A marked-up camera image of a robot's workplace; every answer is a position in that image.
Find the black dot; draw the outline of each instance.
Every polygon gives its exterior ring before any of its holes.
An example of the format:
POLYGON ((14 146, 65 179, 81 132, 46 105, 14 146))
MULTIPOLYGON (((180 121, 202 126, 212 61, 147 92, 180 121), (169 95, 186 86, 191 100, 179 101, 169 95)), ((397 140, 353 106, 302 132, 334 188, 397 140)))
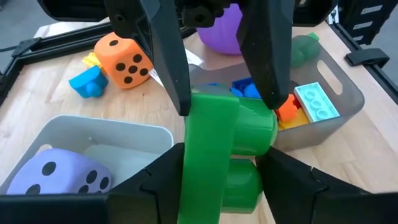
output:
POLYGON ((43 175, 51 175, 55 171, 56 163, 48 162, 43 166, 42 174, 43 175))
POLYGON ((119 72, 123 71, 125 68, 126 68, 126 65, 123 63, 119 63, 116 65, 116 70, 119 72))
POLYGON ((131 77, 125 77, 124 78, 124 83, 125 84, 130 84, 132 82, 132 78, 131 77))
POLYGON ((112 40, 110 43, 109 43, 109 46, 115 46, 116 44, 118 44, 119 43, 119 41, 117 41, 117 40, 112 40))
POLYGON ((137 70, 138 70, 137 66, 134 66, 134 65, 133 65, 133 66, 130 66, 130 67, 129 67, 129 73, 130 73, 130 74, 136 73, 137 70))
POLYGON ((80 187, 79 193, 87 193, 87 192, 88 192, 88 185, 80 187))
POLYGON ((101 188, 101 190, 104 190, 109 184, 109 178, 104 177, 101 180, 101 183, 99 184, 99 187, 101 188))
POLYGON ((97 178, 97 171, 95 170, 90 171, 86 177, 87 184, 93 183, 96 178, 97 178))
POLYGON ((139 74, 142 75, 142 76, 147 75, 148 74, 148 69, 146 69, 146 68, 141 69, 141 71, 139 71, 139 74))
POLYGON ((39 193, 40 193, 40 185, 34 184, 27 189, 25 194, 39 194, 39 193))
POLYGON ((140 62, 140 61, 142 60, 141 54, 136 54, 136 55, 132 58, 132 60, 133 60, 134 62, 136 62, 136 63, 140 62))

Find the green cylinder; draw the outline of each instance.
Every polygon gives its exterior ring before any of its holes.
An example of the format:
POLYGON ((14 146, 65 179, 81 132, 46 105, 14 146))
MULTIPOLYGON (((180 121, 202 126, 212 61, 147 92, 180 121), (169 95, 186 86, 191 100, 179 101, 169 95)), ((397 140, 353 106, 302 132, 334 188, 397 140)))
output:
POLYGON ((260 99, 240 98, 239 102, 232 154, 261 156, 275 141, 278 132, 276 115, 260 99))
POLYGON ((231 159, 221 211, 252 213, 261 193, 261 178, 256 166, 248 159, 231 159))

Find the purple foam die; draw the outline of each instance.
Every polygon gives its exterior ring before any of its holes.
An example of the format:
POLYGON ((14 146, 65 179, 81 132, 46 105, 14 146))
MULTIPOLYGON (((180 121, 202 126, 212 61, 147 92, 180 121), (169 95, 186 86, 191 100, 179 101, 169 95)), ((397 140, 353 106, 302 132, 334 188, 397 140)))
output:
POLYGON ((22 166, 7 194, 103 193, 110 188, 105 166, 79 153, 47 149, 22 166))

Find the black frame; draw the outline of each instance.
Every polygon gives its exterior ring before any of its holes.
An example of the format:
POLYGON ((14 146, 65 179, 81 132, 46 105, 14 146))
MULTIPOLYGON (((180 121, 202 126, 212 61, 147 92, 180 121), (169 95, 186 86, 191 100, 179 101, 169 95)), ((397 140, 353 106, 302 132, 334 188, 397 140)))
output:
MULTIPOLYGON (((351 51, 362 49, 340 24, 332 24, 330 27, 351 51)), ((0 106, 25 65, 92 49, 100 38, 110 32, 112 32, 112 27, 107 22, 51 37, 21 41, 12 54, 12 60, 4 73, 0 72, 0 106)), ((194 32, 194 29, 187 29, 182 32, 182 37, 194 32)), ((365 65, 365 68, 398 104, 398 86, 379 66, 365 65)))

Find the white plastic bin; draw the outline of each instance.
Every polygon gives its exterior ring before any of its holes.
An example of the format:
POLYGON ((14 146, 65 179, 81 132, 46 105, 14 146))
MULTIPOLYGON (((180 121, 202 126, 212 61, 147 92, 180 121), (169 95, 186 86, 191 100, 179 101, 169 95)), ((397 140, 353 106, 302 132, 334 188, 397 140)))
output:
POLYGON ((49 121, 0 186, 5 194, 19 169, 44 145, 68 149, 106 166, 112 187, 132 177, 174 144, 169 130, 146 124, 80 116, 58 116, 49 121))

